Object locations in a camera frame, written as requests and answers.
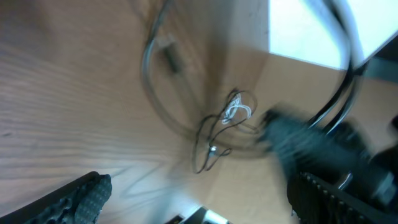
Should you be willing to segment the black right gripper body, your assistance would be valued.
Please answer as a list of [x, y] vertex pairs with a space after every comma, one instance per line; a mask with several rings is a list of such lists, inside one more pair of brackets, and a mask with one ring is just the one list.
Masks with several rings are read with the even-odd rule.
[[259, 142], [270, 144], [285, 176], [311, 173], [327, 182], [336, 182], [360, 159], [370, 159], [368, 146], [354, 123], [344, 121], [331, 133], [321, 126], [310, 127], [306, 120], [276, 108], [261, 120]]

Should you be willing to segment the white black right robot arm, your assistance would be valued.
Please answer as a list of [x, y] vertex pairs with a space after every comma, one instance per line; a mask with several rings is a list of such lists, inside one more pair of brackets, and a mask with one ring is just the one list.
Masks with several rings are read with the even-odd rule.
[[261, 126], [302, 223], [397, 222], [396, 146], [373, 156], [349, 122], [317, 126], [276, 109]]

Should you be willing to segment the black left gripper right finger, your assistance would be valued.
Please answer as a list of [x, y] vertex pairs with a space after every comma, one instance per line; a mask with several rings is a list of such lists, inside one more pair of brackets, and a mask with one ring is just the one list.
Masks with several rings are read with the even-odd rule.
[[308, 173], [289, 179], [287, 199], [299, 223], [397, 224], [397, 212], [377, 209]]

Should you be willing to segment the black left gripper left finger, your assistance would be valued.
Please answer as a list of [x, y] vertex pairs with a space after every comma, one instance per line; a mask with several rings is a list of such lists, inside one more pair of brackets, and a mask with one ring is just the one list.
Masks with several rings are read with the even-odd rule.
[[111, 194], [111, 176], [92, 171], [1, 217], [1, 224], [94, 224]]

